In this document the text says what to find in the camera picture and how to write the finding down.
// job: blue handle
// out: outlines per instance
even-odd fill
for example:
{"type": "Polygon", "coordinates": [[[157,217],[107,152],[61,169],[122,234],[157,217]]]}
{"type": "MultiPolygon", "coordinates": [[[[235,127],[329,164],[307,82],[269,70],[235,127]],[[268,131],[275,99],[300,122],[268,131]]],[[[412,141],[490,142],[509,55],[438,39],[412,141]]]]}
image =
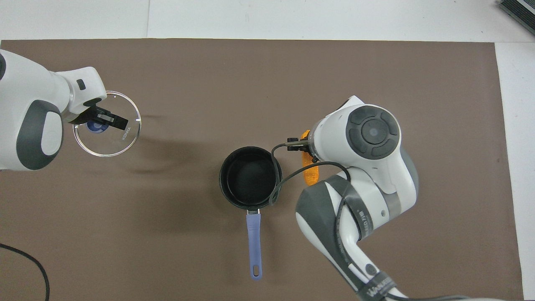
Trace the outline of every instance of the blue handle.
{"type": "Polygon", "coordinates": [[[262,278],[262,252],[260,250],[260,213],[247,214],[247,234],[249,235],[249,269],[253,280],[262,278]]]}

